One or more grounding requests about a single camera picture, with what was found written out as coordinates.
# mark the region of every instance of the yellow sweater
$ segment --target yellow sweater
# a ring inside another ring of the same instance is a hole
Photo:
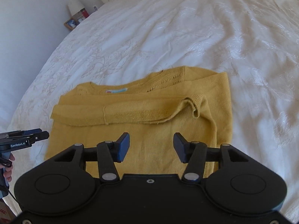
[[[79,84],[52,112],[54,119],[46,158],[75,143],[95,147],[130,133],[130,148],[122,163],[124,173],[178,173],[186,167],[172,144],[180,132],[188,141],[218,147],[231,141],[231,95],[227,74],[181,66],[149,74],[121,86]],[[86,170],[98,177],[96,163]],[[204,176],[213,172],[206,165]]]

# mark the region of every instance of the human hand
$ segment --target human hand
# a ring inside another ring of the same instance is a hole
[[[10,154],[9,160],[11,160],[11,161],[15,160],[15,157],[13,156],[13,154]],[[0,165],[0,169],[1,168],[5,168],[3,176],[7,179],[8,182],[11,182],[11,180],[12,180],[11,174],[12,174],[13,166],[11,166],[11,167],[4,167],[4,166]]]

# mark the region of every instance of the photo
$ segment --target photo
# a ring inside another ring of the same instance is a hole
[[[79,18],[79,19],[78,19],[78,22],[79,22],[79,23],[82,23],[84,19],[85,19],[84,17]]]
[[[78,26],[78,24],[79,24],[79,22],[76,19],[71,18],[64,23],[64,26],[66,26],[70,30],[73,30],[74,28],[76,28]]]

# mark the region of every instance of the bed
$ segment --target bed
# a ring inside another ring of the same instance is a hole
[[[57,47],[8,130],[51,131],[59,97],[77,84],[118,85],[188,65],[226,71],[232,145],[282,176],[281,212],[299,221],[299,1],[112,0]],[[16,151],[16,179],[43,161],[47,141]],[[20,209],[11,197],[11,209]]]

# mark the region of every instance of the clothing label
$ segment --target clothing label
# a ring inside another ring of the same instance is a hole
[[[122,93],[122,92],[125,92],[127,91],[128,88],[122,88],[122,89],[118,89],[118,90],[106,90],[106,93]]]

